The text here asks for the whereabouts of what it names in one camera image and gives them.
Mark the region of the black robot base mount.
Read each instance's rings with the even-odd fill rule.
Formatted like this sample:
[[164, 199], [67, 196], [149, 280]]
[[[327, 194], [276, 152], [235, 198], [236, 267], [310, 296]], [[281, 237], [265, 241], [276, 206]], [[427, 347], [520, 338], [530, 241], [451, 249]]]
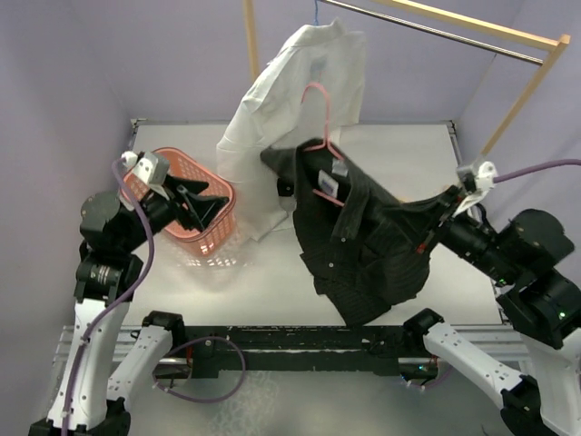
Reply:
[[[185, 338], [228, 337], [244, 353], [248, 372], [370, 372], [405, 376], [413, 364], [437, 362], [398, 326], [188, 326]], [[238, 356], [222, 342], [195, 345], [181, 357], [215, 355], [218, 368], [238, 371]]]

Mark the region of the pink wire hanger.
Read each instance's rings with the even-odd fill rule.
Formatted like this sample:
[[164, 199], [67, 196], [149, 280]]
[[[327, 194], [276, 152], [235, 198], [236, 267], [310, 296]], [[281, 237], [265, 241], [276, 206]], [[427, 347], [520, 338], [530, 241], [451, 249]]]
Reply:
[[[306, 147], [303, 149], [305, 153], [319, 151], [319, 150], [326, 150], [329, 152], [336, 160], [343, 162], [344, 157], [341, 155], [339, 151], [336, 150], [335, 146], [332, 144], [330, 140], [330, 96], [326, 90], [326, 88], [318, 82], [309, 82], [303, 90], [302, 97], [300, 102], [303, 103], [307, 92], [310, 89], [317, 89], [322, 94], [324, 101], [325, 101], [325, 117], [324, 117], [324, 125], [323, 125], [323, 136], [321, 143], [318, 145], [313, 145], [310, 147]], [[330, 177], [327, 174], [320, 170], [317, 176], [317, 188], [313, 189], [313, 192], [318, 195], [319, 197], [327, 200], [335, 204], [338, 207], [343, 207], [344, 202], [340, 201], [338, 198], [339, 194], [339, 186], [333, 183], [330, 183]]]

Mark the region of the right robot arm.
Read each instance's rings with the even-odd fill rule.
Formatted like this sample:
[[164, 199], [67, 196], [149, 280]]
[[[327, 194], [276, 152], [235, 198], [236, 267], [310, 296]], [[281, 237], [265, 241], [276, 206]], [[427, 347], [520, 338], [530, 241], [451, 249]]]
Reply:
[[403, 325], [405, 348], [443, 358], [495, 403], [515, 435], [580, 432], [580, 290], [556, 269], [574, 251], [558, 219], [526, 209], [496, 232], [461, 211], [452, 186], [405, 203], [395, 221], [419, 254], [441, 243], [505, 288], [497, 303], [532, 361], [525, 375], [483, 352], [431, 309]]

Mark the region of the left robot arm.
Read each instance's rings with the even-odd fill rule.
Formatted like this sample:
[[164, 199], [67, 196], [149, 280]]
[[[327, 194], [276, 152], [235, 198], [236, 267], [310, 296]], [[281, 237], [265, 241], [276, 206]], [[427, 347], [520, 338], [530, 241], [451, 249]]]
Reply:
[[153, 264], [135, 250], [177, 222], [203, 231], [229, 199], [207, 194], [208, 183], [166, 176], [163, 193], [149, 190], [133, 209], [114, 192], [97, 193], [82, 206], [81, 261], [74, 289], [74, 336], [63, 379], [46, 417], [32, 435], [126, 435], [137, 394], [164, 356], [187, 343], [180, 314], [151, 312], [132, 349], [118, 365], [113, 355], [133, 294]]

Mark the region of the dark pinstriped shirt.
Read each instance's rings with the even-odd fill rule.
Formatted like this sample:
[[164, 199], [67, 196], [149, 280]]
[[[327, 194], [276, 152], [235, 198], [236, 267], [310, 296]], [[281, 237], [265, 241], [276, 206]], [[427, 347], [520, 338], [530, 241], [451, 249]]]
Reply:
[[422, 290], [438, 221], [459, 189], [403, 203], [341, 150], [330, 153], [320, 142], [269, 147], [261, 161], [293, 187], [300, 257], [316, 293], [348, 326], [361, 326]]

